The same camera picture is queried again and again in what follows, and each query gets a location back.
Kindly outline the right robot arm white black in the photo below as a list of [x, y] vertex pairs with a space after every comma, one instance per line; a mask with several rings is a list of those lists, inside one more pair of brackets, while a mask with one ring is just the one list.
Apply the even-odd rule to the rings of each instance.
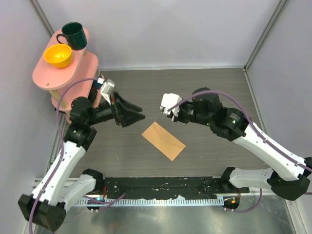
[[160, 109], [173, 122], [208, 126], [213, 134], [247, 149], [268, 165], [260, 170], [226, 168], [220, 180], [223, 191], [254, 187], [271, 190], [290, 201], [308, 191], [312, 159], [298, 156], [274, 141], [232, 96], [209, 88], [199, 88], [185, 99], [169, 93], [163, 95]]

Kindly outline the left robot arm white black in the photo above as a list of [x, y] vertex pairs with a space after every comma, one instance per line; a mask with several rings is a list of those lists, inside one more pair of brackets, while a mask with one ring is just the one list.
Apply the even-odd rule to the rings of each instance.
[[29, 224], [55, 232], [65, 220], [69, 209], [88, 193], [100, 194], [104, 188], [103, 174], [86, 169], [68, 188], [64, 185], [76, 164], [85, 155], [97, 131], [94, 124], [114, 120], [127, 127], [145, 119], [142, 108], [123, 99], [117, 91], [108, 100], [93, 107], [85, 97], [73, 100], [71, 124], [64, 136], [60, 152], [41, 183], [30, 195], [21, 195], [18, 205]]

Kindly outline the orange paper envelope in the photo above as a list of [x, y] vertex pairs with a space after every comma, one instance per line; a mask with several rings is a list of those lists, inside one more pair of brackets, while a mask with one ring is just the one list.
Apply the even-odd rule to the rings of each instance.
[[157, 122], [153, 122], [141, 135], [170, 161], [174, 161], [186, 147]]

